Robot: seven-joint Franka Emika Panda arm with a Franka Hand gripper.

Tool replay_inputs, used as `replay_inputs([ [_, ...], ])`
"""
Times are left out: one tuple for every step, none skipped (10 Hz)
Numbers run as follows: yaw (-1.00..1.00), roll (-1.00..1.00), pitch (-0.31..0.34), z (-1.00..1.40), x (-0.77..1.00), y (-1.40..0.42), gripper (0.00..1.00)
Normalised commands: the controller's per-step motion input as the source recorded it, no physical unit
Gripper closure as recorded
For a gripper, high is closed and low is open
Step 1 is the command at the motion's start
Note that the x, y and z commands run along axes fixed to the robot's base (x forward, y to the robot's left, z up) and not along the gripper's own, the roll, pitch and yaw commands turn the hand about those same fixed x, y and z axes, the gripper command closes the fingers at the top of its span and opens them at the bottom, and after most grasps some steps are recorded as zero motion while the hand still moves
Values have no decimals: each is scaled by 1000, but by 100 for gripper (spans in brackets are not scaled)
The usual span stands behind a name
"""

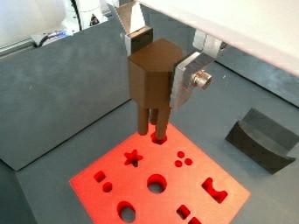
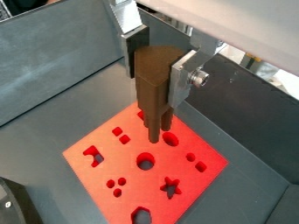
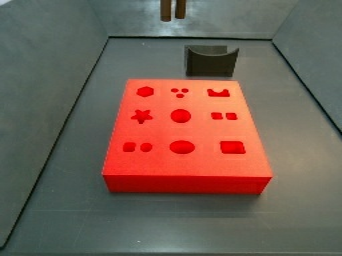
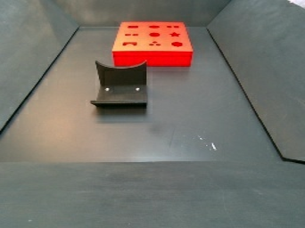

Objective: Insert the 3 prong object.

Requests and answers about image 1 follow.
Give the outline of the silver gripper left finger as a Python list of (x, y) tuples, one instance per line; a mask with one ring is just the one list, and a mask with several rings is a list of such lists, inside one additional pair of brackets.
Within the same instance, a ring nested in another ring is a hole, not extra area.
[(140, 3), (136, 0), (116, 0), (116, 14), (124, 28), (126, 55), (153, 41), (153, 29), (145, 25)]

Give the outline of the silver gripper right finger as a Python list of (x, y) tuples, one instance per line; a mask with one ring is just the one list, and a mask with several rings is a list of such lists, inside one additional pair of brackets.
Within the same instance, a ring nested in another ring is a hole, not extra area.
[(172, 109), (177, 109), (188, 101), (194, 88), (205, 89), (210, 84), (206, 68), (228, 45), (202, 31), (196, 31), (192, 46), (194, 51), (173, 66), (169, 100)]

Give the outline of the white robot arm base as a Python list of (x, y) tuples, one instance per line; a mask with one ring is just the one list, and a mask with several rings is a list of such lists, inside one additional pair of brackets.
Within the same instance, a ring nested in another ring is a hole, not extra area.
[(110, 19), (106, 0), (64, 0), (65, 17), (60, 25), (30, 36), (33, 45), (41, 47), (52, 41), (72, 36)]

